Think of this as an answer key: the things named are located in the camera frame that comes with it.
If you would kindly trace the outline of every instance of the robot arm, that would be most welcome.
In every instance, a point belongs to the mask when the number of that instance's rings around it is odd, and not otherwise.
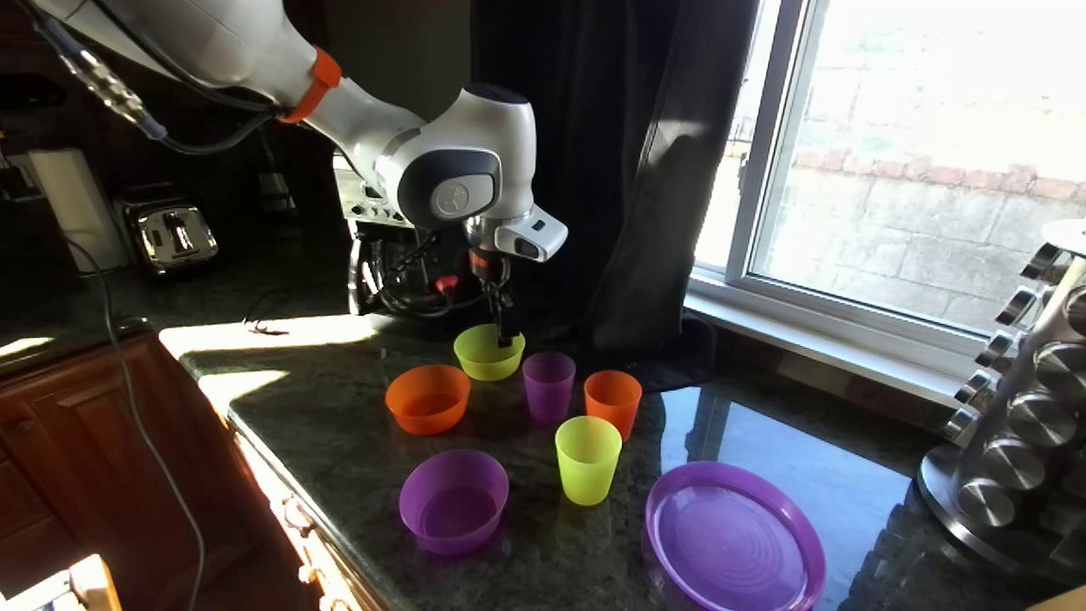
[[[340,149],[347,222],[415,229],[461,222],[469,247],[502,268],[504,258],[546,261],[567,241],[567,227],[534,200],[536,117],[517,93],[464,88],[447,110],[422,122],[343,77],[335,61],[288,24],[279,0],[35,0],[35,6],[52,18],[57,37],[70,26],[148,71],[201,88],[249,88],[293,109],[281,122],[305,122]],[[55,39],[68,64],[78,61],[70,54],[89,58],[70,43],[70,37],[68,48]],[[138,93],[105,64],[78,77],[148,139],[162,135]]]

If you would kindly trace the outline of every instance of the window sill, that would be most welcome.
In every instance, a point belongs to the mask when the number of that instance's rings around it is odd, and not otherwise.
[[[932,349],[932,345],[906,345],[906,340],[880,337],[858,325],[847,329],[847,322],[843,318],[801,311],[755,295],[718,299],[718,295],[690,293],[686,310],[718,322],[728,332],[781,345],[815,363],[941,403],[947,408],[947,415],[960,408],[953,400],[953,389],[965,388],[968,373],[973,371],[972,355]]]

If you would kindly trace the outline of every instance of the yellow cup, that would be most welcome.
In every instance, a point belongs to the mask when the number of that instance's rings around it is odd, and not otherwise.
[[[502,345],[502,329],[496,322],[481,322],[459,332],[452,353],[470,379],[504,379],[517,373],[522,345],[522,332]]]
[[[605,418],[570,418],[553,435],[556,473],[574,505],[602,505],[612,493],[622,435]]]

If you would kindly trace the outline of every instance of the toaster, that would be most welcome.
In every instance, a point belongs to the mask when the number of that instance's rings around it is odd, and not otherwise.
[[[217,238],[201,207],[180,193],[128,195],[122,213],[132,247],[155,275],[217,258]]]

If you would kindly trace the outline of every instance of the cabinet door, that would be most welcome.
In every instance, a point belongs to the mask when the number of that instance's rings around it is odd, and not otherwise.
[[[313,519],[297,493],[262,457],[262,451],[236,439],[242,457],[249,460],[254,484],[263,493],[270,517],[284,539],[297,554],[297,575],[321,590],[320,606],[370,611],[383,606],[370,587],[347,565],[326,530]]]
[[[26,590],[82,557],[29,483],[0,454],[0,590]]]
[[[243,478],[206,403],[152,337],[82,353],[0,389],[0,445],[70,534],[100,554],[125,603],[160,606],[192,580],[197,539],[160,457],[201,523],[206,574],[252,546]]]

